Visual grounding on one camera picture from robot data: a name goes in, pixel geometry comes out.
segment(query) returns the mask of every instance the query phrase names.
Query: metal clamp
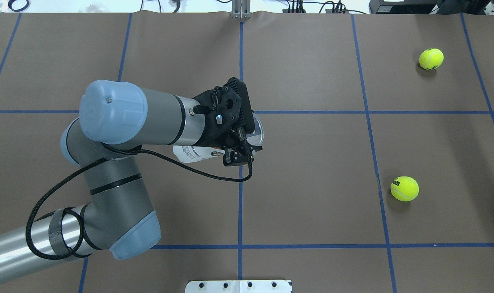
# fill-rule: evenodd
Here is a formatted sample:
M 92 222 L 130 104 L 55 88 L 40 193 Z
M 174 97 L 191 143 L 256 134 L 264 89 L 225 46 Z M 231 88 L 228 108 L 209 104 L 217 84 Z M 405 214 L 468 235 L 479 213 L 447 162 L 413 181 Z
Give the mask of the metal clamp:
M 250 18 L 250 0 L 232 0 L 232 18 Z

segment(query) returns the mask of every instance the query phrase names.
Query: silver metal tube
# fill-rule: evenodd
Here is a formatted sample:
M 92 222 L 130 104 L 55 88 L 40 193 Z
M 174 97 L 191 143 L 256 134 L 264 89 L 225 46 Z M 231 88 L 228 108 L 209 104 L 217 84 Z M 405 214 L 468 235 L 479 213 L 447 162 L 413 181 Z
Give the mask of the silver metal tube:
M 74 208 L 73 210 L 80 213 L 81 207 Z M 33 223 L 31 237 L 37 249 L 45 254 L 55 255 L 48 236 L 50 221 L 51 217 L 47 217 Z M 62 232 L 66 243 L 70 247 L 74 247 L 80 234 L 79 223 L 77 223 L 75 217 L 72 215 L 66 215 L 64 217 L 62 220 Z M 77 254 L 87 255 L 93 251 L 94 249 L 83 241 Z M 26 244 L 25 227 L 0 235 L 0 284 L 34 273 L 35 271 L 53 267 L 59 263 L 75 260 L 79 260 L 79 258 L 70 256 L 65 260 L 52 261 L 35 256 Z

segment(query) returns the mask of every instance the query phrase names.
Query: yellow-green tennis ball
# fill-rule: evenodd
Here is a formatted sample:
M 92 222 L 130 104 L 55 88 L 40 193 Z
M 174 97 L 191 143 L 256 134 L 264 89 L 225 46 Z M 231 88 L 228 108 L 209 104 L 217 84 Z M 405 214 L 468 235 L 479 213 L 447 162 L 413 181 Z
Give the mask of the yellow-green tennis ball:
M 431 70 L 440 67 L 444 61 L 444 54 L 436 48 L 430 48 L 422 52 L 419 57 L 420 67 Z
M 397 177 L 390 186 L 394 198 L 400 201 L 410 201 L 419 195 L 419 185 L 411 177 Z

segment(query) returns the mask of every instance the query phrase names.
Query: white label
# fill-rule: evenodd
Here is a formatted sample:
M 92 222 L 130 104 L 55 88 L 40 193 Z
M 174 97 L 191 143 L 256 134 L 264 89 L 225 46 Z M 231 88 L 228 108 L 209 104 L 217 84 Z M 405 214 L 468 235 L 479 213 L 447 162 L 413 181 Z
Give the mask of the white label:
M 390 12 L 392 11 L 393 5 L 381 5 L 379 6 L 379 9 L 377 9 L 377 12 Z

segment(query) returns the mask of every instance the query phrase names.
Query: blue plastic cap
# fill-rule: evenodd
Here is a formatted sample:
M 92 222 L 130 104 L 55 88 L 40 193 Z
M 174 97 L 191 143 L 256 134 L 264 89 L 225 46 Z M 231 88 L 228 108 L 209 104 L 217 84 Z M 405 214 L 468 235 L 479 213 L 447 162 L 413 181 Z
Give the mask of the blue plastic cap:
M 117 260 L 133 258 L 153 247 L 161 236 L 156 211 L 152 211 L 109 247 L 109 251 Z
M 146 96 L 129 82 L 97 80 L 87 87 L 79 116 L 87 138 L 107 144 L 125 143 L 144 126 Z
M 66 128 L 66 130 L 64 130 L 62 136 L 60 137 L 60 150 L 62 151 L 62 154 L 64 155 L 64 157 L 66 158 L 66 160 L 68 160 L 73 165 L 75 165 L 77 167 L 80 167 L 81 165 L 79 163 L 77 163 L 77 161 L 75 161 L 75 159 L 71 156 L 71 154 L 70 154 L 70 152 L 68 150 L 68 132 L 70 132 L 71 126 L 77 120 L 78 120 L 78 118 L 76 118 L 75 120 L 73 120 L 70 123 L 70 125 Z

